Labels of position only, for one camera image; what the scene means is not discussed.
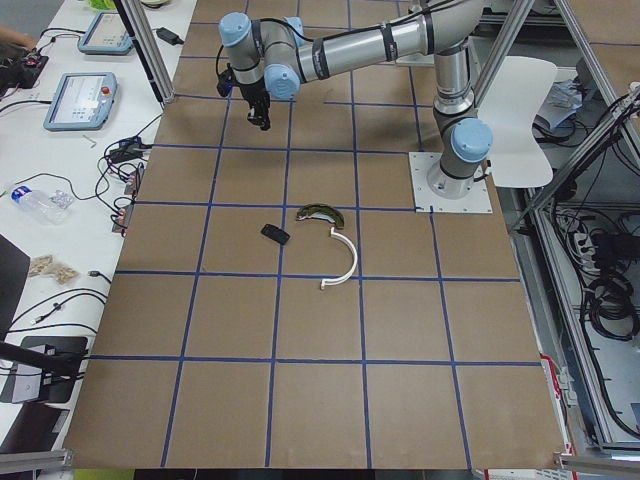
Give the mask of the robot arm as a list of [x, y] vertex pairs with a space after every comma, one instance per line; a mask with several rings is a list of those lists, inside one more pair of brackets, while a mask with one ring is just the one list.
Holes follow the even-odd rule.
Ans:
[[468, 59], [468, 37], [482, 11], [480, 1], [416, 1], [405, 16], [316, 38], [304, 35], [298, 17], [228, 13], [218, 25], [228, 63], [216, 72], [217, 91], [227, 97], [238, 88], [248, 121], [266, 131], [271, 101], [293, 99], [306, 83], [409, 55], [432, 56], [434, 118], [444, 151], [427, 182], [436, 195], [461, 199], [493, 142], [490, 128], [477, 117]]

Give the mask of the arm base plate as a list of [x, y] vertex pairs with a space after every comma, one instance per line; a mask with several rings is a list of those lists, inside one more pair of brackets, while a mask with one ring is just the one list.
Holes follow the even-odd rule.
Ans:
[[492, 214], [482, 168], [471, 177], [453, 179], [441, 169], [441, 153], [410, 152], [409, 170], [415, 210], [422, 213]]

